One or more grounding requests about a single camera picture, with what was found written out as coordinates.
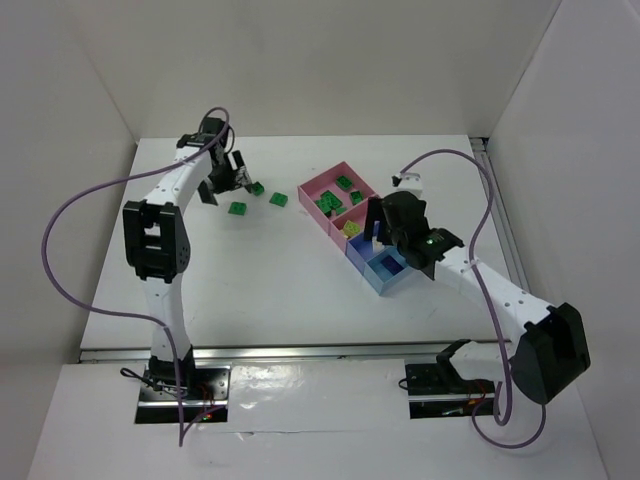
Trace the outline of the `dark green lego with number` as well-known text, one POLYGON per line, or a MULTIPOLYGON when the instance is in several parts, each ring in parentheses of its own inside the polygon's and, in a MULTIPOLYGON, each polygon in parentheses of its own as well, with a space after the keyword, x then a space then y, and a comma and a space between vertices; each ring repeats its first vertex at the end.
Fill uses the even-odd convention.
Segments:
POLYGON ((350 199, 353 205, 357 205, 363 201, 364 197, 360 191, 353 191, 350 193, 350 199))

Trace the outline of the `purple lego brick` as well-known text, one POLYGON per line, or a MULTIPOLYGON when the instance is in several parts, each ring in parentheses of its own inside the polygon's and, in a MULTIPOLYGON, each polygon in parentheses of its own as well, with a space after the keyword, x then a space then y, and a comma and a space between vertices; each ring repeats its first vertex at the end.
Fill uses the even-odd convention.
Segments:
POLYGON ((391 255, 385 256, 381 260, 381 265, 389 271, 392 276, 397 275, 404 269, 404 266, 391 255))

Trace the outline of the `light green small lego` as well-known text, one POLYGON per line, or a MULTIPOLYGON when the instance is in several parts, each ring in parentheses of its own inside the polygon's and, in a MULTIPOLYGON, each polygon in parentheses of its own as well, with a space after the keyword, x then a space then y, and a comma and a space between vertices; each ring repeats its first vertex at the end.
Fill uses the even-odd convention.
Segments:
POLYGON ((352 220, 347 220, 341 228, 343 236, 347 239, 351 239, 359 235, 361 231, 361 226, 352 220))

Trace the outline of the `dark green double lego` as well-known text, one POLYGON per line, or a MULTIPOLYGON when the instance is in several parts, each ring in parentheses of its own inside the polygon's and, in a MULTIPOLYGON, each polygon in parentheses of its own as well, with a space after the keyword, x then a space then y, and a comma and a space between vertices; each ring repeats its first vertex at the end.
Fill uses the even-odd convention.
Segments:
POLYGON ((335 180, 335 184, 337 187, 339 187, 342 191, 350 191, 353 188, 353 182, 344 175, 341 175, 339 177, 336 178, 335 180))

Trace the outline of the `beige lego brick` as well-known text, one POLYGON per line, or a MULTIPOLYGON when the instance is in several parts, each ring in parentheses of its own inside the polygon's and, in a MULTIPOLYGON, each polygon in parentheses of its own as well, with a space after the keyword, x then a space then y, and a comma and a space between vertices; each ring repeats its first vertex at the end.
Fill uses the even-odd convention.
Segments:
POLYGON ((382 250, 384 250, 386 248, 385 245, 383 245, 381 242, 377 241, 377 240, 373 240, 372 241, 372 250, 374 253, 380 252, 382 250))

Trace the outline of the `dark green long lego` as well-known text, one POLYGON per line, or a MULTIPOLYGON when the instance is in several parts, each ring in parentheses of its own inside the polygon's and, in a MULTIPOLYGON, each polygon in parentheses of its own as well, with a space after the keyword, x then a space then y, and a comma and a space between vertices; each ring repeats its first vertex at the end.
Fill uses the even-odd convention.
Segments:
POLYGON ((331 191, 325 191, 315 201, 316 206, 326 217, 330 217, 333 213, 338 213, 342 207, 342 201, 331 191))

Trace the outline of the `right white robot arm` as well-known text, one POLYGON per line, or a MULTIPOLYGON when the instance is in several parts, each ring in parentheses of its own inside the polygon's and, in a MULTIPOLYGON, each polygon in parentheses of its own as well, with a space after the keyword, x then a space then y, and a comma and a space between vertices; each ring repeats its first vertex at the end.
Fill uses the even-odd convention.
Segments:
POLYGON ((406 191, 374 198, 364 237, 394 247, 409 267, 486 308, 506 342, 457 341, 438 354, 439 372, 455 383, 511 380, 532 402, 548 404, 591 365, 579 311, 522 290, 472 258, 460 238, 430 227, 425 213, 425 201, 406 191))

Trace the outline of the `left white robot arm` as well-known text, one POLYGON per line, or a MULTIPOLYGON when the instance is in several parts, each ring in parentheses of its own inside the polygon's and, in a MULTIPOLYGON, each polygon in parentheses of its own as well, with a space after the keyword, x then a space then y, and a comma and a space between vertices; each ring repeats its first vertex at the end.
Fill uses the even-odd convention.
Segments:
POLYGON ((215 205, 220 194, 252 189, 241 153, 227 151, 232 131, 222 118, 204 118, 196 132, 178 140, 176 167, 143 199, 126 202, 122 210, 126 261, 142 281, 149 315, 161 322, 152 337, 149 361, 155 384, 189 388, 196 382, 181 293, 191 259, 183 213, 195 195, 215 205))

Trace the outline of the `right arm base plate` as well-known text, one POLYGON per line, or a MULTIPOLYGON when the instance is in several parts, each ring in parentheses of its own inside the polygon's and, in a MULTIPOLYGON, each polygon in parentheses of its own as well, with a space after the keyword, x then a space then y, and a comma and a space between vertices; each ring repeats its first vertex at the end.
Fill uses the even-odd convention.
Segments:
POLYGON ((486 380, 460 380, 436 363, 406 364, 398 387, 408 395, 411 419, 492 416, 495 386, 486 380))

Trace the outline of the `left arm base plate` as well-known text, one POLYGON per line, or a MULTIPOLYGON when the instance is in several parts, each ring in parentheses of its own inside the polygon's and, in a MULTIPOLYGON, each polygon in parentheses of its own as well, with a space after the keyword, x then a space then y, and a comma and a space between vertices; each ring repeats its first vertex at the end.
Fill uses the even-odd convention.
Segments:
MULTIPOLYGON (((132 371, 121 375, 142 378, 134 422, 138 425, 175 424, 179 421, 177 389, 174 382, 153 382, 149 369, 141 375, 132 371)), ((181 385, 184 423, 198 418, 199 423, 226 423, 230 392, 231 367, 202 367, 196 370, 193 384, 181 385)))

